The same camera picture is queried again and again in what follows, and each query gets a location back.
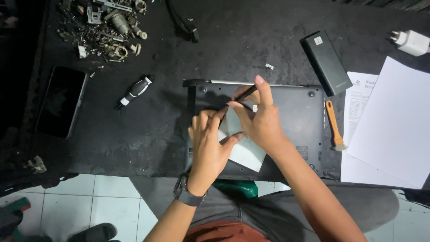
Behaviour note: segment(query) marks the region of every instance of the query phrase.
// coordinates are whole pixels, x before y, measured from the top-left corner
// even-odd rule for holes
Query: power plug
[[[395,36],[391,36],[390,39],[397,44],[397,48],[413,56],[420,56],[425,53],[430,53],[430,38],[415,31],[408,30],[393,31]]]

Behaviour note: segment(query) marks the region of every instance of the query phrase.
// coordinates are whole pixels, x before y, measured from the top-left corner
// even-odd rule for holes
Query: orange brush handle
[[[330,124],[332,126],[333,134],[334,134],[334,142],[335,144],[343,143],[343,139],[341,134],[339,134],[338,124],[336,123],[335,111],[333,109],[333,103],[330,100],[326,101],[327,115],[330,119]]]

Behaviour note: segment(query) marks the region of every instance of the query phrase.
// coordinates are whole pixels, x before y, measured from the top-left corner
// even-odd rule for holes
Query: black workbench
[[[37,93],[44,93],[56,65],[91,74],[74,129],[68,140],[41,134],[31,136],[30,156],[39,155],[48,171],[62,170],[111,176],[176,177],[184,169],[187,90],[183,79],[202,78],[253,81],[259,74],[269,83],[319,84],[299,40],[326,30],[347,71],[379,74],[386,56],[430,72],[430,55],[414,57],[396,50],[386,39],[393,30],[415,30],[430,36],[427,13],[379,9],[368,6],[309,0],[182,0],[177,12],[193,19],[201,42],[175,36],[164,1],[148,3],[140,27],[148,34],[139,56],[124,63],[79,60],[77,48],[56,33],[59,13],[52,0],[47,20]],[[269,63],[273,70],[265,67]],[[155,81],[121,111],[116,101],[142,74]],[[27,109],[36,117],[43,95],[37,94]],[[343,132],[344,93],[329,98]],[[320,175],[340,179],[341,153],[330,150],[332,137],[326,122]],[[272,162],[260,173],[229,162],[221,177],[281,180]]]

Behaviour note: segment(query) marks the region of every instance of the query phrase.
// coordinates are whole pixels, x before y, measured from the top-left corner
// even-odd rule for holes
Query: paper sheet
[[[361,114],[378,78],[377,75],[348,72],[353,86],[346,90],[344,112],[344,143],[348,144],[353,136]],[[409,183],[401,181],[377,168],[342,152],[341,181],[366,183],[384,186],[414,188]]]
[[[347,153],[422,188],[430,172],[430,74],[387,57]]]
[[[240,126],[239,117],[236,115],[236,112],[229,107],[218,129],[218,141],[241,131],[243,130]],[[229,159],[259,172],[265,156],[266,152],[246,136],[233,147]]]

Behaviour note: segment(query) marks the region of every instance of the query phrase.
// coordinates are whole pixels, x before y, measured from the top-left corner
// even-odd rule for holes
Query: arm
[[[224,169],[233,146],[245,136],[237,133],[218,142],[218,126],[226,112],[227,109],[201,111],[193,117],[193,125],[188,128],[193,143],[193,163],[187,190],[195,196],[206,193]],[[173,200],[144,242],[182,242],[195,211],[196,207]]]
[[[283,134],[269,84],[257,76],[255,85],[258,91],[250,99],[258,104],[258,111],[253,120],[240,103],[231,101],[228,105],[239,116],[245,134],[275,161],[319,239],[366,241],[348,212]]]

